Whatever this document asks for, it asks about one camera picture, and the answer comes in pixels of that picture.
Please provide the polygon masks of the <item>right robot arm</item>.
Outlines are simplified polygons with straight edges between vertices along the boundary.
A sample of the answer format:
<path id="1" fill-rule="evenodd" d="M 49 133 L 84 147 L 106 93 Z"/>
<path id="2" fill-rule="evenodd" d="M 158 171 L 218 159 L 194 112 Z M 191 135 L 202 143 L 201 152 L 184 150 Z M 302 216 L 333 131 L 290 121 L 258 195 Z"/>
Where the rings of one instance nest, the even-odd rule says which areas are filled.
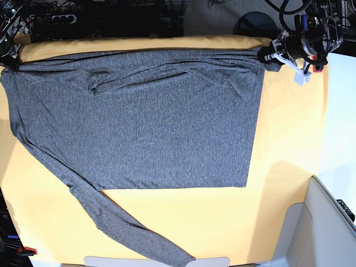
<path id="1" fill-rule="evenodd" d="M 1 1 L 1 66 L 13 71 L 19 69 L 19 43 L 14 38 L 26 26 L 27 11 L 31 1 Z"/>

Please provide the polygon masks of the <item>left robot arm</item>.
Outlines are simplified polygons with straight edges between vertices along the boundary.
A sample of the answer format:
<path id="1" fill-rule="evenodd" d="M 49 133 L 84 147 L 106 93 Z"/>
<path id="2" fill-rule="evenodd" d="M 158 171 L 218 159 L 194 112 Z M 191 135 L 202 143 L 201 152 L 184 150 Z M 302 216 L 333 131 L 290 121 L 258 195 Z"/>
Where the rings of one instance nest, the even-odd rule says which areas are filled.
<path id="1" fill-rule="evenodd" d="M 343 41 L 355 41 L 355 26 L 344 25 L 342 1 L 303 1 L 301 7 L 287 11 L 288 1 L 277 7 L 283 30 L 269 47 L 261 48 L 258 56 L 262 63 L 279 63 L 295 71 L 296 77 L 307 79 L 309 67 L 321 72 L 328 64 L 327 56 L 339 48 Z"/>

